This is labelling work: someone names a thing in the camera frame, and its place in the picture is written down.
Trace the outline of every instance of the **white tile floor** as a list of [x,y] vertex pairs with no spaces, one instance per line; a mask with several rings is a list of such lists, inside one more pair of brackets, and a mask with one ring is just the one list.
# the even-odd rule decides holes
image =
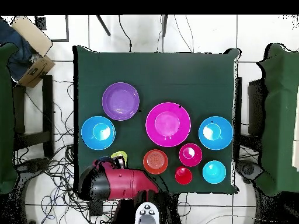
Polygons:
[[[50,71],[54,82],[54,102],[62,109],[63,121],[73,111],[73,102],[67,94],[73,97],[73,86],[69,82],[73,81],[73,54],[72,45],[81,45],[98,52],[128,52],[128,39],[123,34],[118,16],[102,16],[111,36],[108,37],[101,27],[96,16],[69,16],[69,42],[54,43],[48,52],[48,56],[55,61],[55,67]],[[248,123],[248,95],[247,86],[250,81],[262,77],[262,72],[255,62],[263,59],[263,53],[269,43],[284,43],[290,50],[299,48],[299,24],[296,16],[283,15],[188,15],[188,21],[193,32],[194,51],[196,53],[223,53],[229,48],[238,47],[242,51],[239,59],[238,75],[243,77],[242,84],[242,122]],[[124,30],[131,38],[133,52],[155,52],[157,50],[158,35],[161,31],[159,22],[160,15],[123,15],[121,23]],[[48,30],[61,29],[58,33],[63,33],[65,23],[60,16],[48,19]],[[192,48],[192,37],[187,25],[185,15],[176,15],[182,36],[187,44]],[[50,37],[51,39],[64,39],[63,37]],[[158,51],[162,51],[160,39]],[[164,51],[174,53],[177,51],[188,51],[188,47],[182,40],[173,15],[168,17],[166,37],[164,39]],[[34,89],[27,89],[27,93],[42,109],[41,86],[39,83]],[[26,132],[41,131],[41,113],[35,108],[29,99],[26,99],[25,124]],[[61,123],[61,112],[57,106],[55,111],[55,137],[59,138],[59,132],[65,132],[65,127]],[[68,119],[67,126],[74,127],[73,116]],[[242,133],[248,133],[246,125],[242,125]],[[66,144],[73,143],[70,135],[64,136]],[[55,143],[55,148],[62,146],[62,140]],[[43,157],[42,145],[30,147],[27,158]],[[255,194],[251,185],[246,185],[239,175],[235,175],[235,185],[239,192],[235,195],[223,194],[188,194],[189,206],[184,203],[178,207],[180,215],[187,212],[187,216],[181,217],[183,224],[253,224],[255,216]],[[49,202],[49,195],[53,195],[55,185],[51,178],[42,174],[33,179],[27,189],[26,212],[28,219],[35,219],[40,223],[45,214],[46,204]],[[186,194],[181,194],[179,201],[183,202]],[[58,224],[59,219],[65,214],[68,206],[59,202],[51,211],[49,219],[44,224]],[[61,218],[60,224],[88,224],[82,214],[74,209],[70,209]]]

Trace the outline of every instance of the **red bowl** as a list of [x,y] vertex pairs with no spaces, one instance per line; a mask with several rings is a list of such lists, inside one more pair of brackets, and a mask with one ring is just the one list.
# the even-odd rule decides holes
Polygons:
[[143,158],[143,166],[151,174],[163,173],[167,165],[167,155],[159,149],[148,151]]
[[175,180],[181,185],[187,185],[192,180],[192,173],[187,167],[179,166],[175,171]]

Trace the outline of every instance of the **metal table leg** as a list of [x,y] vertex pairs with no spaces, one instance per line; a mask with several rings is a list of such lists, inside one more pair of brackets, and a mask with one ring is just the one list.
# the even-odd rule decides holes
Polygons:
[[105,30],[105,32],[106,32],[106,34],[107,34],[108,36],[111,36],[111,34],[110,34],[110,32],[109,32],[108,28],[106,27],[106,25],[105,25],[104,21],[102,20],[102,18],[101,18],[99,15],[96,15],[96,17],[97,17],[97,18],[98,18],[98,20],[100,21],[100,24],[101,24],[101,25],[102,25],[102,27],[104,28],[104,30]]
[[168,15],[164,15],[164,18],[163,18],[163,22],[162,22],[162,36],[165,37],[166,35],[166,26],[167,26],[167,19],[168,19]]

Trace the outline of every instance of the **plate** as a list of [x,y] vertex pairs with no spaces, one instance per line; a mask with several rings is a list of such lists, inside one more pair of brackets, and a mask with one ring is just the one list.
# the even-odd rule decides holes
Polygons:
[[183,145],[179,152],[180,161],[188,167],[196,166],[200,163],[203,153],[195,143]]
[[105,90],[102,106],[104,112],[113,120],[128,120],[138,110],[139,95],[130,84],[116,82]]
[[112,122],[102,116],[87,119],[81,128],[81,137],[85,145],[96,151],[108,148],[113,143],[115,134]]
[[182,106],[172,102],[164,102],[149,112],[145,129],[155,144],[173,147],[181,144],[188,137],[191,120]]
[[222,182],[226,173],[227,170],[225,166],[217,160],[212,160],[203,167],[203,177],[210,184],[218,184]]
[[226,148],[231,143],[232,136],[231,123],[219,116],[205,119],[199,127],[200,142],[213,151]]
[[148,151],[143,158],[143,166],[151,174],[163,173],[167,165],[167,155],[159,149]]

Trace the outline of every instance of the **red cup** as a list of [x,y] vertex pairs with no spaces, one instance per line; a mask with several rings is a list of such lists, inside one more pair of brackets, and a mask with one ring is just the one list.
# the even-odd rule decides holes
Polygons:
[[175,171],[175,180],[181,185],[187,185],[192,180],[192,173],[187,167],[179,166]]

